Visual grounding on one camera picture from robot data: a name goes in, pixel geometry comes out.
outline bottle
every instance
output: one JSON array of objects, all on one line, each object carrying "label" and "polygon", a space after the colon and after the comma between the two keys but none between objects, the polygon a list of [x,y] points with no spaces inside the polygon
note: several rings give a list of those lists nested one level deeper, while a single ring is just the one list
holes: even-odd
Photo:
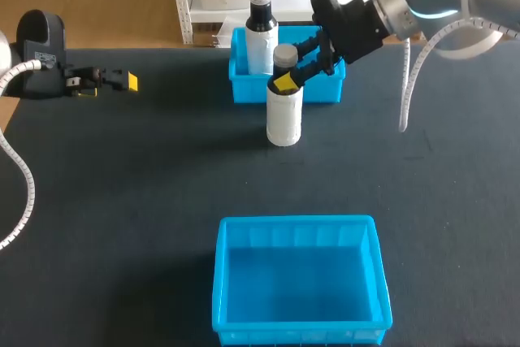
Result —
[{"label": "bottle", "polygon": [[271,0],[250,0],[251,16],[245,23],[250,75],[273,73],[273,53],[278,45],[278,22],[271,12]]},{"label": "bottle", "polygon": [[290,146],[301,137],[303,88],[282,94],[272,81],[297,65],[297,48],[293,45],[278,45],[273,59],[274,74],[267,87],[267,138],[274,145]]}]

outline dark table surface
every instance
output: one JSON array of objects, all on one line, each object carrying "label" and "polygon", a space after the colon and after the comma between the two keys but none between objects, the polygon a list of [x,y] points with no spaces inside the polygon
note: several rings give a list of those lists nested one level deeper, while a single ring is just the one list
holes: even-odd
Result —
[{"label": "dark table surface", "polygon": [[[520,340],[520,46],[432,56],[397,131],[402,48],[349,69],[343,102],[304,108],[288,149],[265,107],[233,106],[226,50],[73,51],[141,91],[23,101],[6,137],[37,204],[0,253],[0,345],[218,345],[217,228],[230,215],[374,216],[394,325],[384,345]],[[0,236],[24,179],[0,153]]]}]

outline blue plastic bin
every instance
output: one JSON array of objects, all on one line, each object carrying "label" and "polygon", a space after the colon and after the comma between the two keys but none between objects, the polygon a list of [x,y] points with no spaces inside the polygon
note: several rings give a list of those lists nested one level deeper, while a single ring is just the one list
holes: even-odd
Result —
[{"label": "blue plastic bin", "polygon": [[[317,26],[281,26],[279,28],[279,43],[294,44],[315,36]],[[309,53],[301,65],[316,59],[318,50]],[[343,81],[347,76],[345,61],[336,66],[333,76],[323,72],[305,83],[303,102],[305,103],[338,103],[341,100]],[[268,75],[249,75],[247,68],[247,49],[245,46],[244,28],[236,28],[231,43],[231,58],[229,59],[229,80],[233,84],[235,103],[265,103],[267,101]]]},{"label": "blue plastic bin", "polygon": [[374,220],[223,219],[212,306],[222,345],[381,344],[392,312]]}]

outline empty blue bin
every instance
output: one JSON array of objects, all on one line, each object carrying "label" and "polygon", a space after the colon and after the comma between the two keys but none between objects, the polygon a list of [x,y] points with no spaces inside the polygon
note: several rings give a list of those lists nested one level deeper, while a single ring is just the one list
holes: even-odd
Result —
[{"label": "empty blue bin", "polygon": [[[317,26],[280,26],[279,43],[295,44],[315,36]],[[299,64],[305,65],[316,59],[318,50],[309,53]],[[345,61],[336,65],[334,75],[325,73],[313,77],[305,83],[303,102],[305,103],[338,103],[341,100],[343,81],[347,76]],[[248,73],[247,49],[245,46],[244,28],[233,31],[231,58],[229,59],[229,80],[233,84],[235,103],[265,103],[267,101],[267,81],[269,75],[250,75]]]},{"label": "empty blue bin", "polygon": [[223,219],[212,307],[221,345],[381,344],[392,312],[374,220]]}]

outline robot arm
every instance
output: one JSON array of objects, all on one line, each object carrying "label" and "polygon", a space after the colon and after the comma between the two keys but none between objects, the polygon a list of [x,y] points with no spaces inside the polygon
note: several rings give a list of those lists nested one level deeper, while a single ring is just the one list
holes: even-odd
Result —
[{"label": "robot arm", "polygon": [[[479,17],[512,30],[520,29],[520,0],[311,0],[314,21],[329,34],[347,63],[353,63],[396,34],[401,40],[423,32],[429,39],[450,23]],[[501,34],[464,28],[444,41],[441,54],[469,58],[493,47]]]}]

